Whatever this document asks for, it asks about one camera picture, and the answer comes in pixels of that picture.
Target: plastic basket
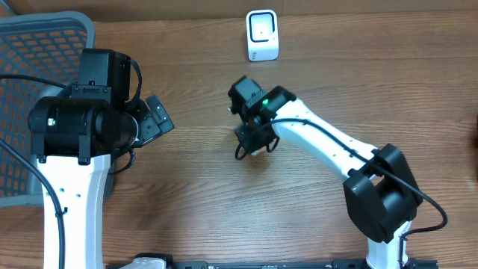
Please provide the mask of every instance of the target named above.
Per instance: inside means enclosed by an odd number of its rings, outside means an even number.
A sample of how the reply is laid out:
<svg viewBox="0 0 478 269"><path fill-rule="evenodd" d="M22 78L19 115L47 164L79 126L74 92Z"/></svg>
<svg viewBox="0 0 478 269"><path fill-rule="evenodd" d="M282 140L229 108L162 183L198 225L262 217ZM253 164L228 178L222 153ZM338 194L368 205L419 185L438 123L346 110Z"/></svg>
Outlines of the plastic basket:
<svg viewBox="0 0 478 269"><path fill-rule="evenodd" d="M0 19L0 73L32 75L67 84L77 80L83 48L93 48L95 30L79 12ZM43 96L61 89L19 79L0 80L0 137L31 163L28 112ZM0 207L43 205L40 182L0 149Z"/></svg>

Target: mesh basket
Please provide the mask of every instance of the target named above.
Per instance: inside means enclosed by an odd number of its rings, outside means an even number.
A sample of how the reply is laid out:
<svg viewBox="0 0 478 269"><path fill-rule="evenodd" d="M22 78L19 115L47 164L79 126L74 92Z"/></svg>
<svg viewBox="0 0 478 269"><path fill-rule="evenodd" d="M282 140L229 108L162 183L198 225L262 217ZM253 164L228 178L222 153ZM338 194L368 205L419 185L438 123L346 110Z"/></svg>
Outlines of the mesh basket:
<svg viewBox="0 0 478 269"><path fill-rule="evenodd" d="M0 73L32 75L64 84L76 81L81 51L93 48L94 39L93 23L78 12L0 19ZM33 164L36 159L30 155L28 112L39 98L55 96L60 90L33 81L0 80L0 138ZM0 149L0 207L42 204L40 182Z"/></svg>

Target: gray plastic bin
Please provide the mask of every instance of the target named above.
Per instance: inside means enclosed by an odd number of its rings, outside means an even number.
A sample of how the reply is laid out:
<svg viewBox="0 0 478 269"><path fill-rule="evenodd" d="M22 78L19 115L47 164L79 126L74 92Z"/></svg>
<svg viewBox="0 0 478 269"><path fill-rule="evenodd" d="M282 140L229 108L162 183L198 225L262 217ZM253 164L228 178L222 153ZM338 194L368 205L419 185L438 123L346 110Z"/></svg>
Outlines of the gray plastic bin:
<svg viewBox="0 0 478 269"><path fill-rule="evenodd" d="M79 12L0 19L0 73L67 84L77 80L82 49L93 48L94 42L93 23ZM58 87L33 81L0 80L0 137L32 163L36 159L30 155L28 112L39 98L55 96L59 91ZM0 207L12 205L43 205L41 184L0 149Z"/></svg>

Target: wooden surface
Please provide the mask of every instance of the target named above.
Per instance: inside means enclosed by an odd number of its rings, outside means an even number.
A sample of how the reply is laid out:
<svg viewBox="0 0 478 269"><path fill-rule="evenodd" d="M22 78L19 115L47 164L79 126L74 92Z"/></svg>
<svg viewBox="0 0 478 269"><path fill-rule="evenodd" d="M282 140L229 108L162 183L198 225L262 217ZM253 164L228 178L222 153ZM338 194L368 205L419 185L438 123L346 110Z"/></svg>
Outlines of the wooden surface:
<svg viewBox="0 0 478 269"><path fill-rule="evenodd" d="M251 10L279 16L337 13L476 10L476 0L10 0L18 14L75 10L102 22L245 18Z"/></svg>
<svg viewBox="0 0 478 269"><path fill-rule="evenodd" d="M227 91L247 74L293 91L357 139L401 148L450 218L410 237L408 254L478 268L477 25L477 12L284 17L279 59L250 63L243 19L96 23L96 47L136 59L143 97L157 94L176 125L118 176L104 207L105 261L365 257L341 185L311 156L282 142L234 160L240 119L226 110ZM42 209L3 208L0 219L0 267L41 267ZM439 221L424 203L413 227Z"/></svg>

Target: tabletop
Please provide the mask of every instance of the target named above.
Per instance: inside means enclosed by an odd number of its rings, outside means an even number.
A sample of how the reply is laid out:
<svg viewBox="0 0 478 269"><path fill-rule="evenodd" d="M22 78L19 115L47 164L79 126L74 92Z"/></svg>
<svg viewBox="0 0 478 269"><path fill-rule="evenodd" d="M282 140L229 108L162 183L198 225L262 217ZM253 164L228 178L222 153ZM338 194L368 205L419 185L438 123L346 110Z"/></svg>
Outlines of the tabletop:
<svg viewBox="0 0 478 269"><path fill-rule="evenodd" d="M364 258L341 183L290 143L236 161L227 91L242 75L281 85L343 132L405 154L450 222L407 253L478 267L478 12L279 18L277 61L251 63L244 19L96 23L96 47L126 53L176 128L136 151L103 211L105 262L141 252L207 262ZM137 80L131 75L131 91ZM118 161L121 167L126 158ZM0 268L41 268L41 208L0 209ZM412 228L439 223L424 202Z"/></svg>

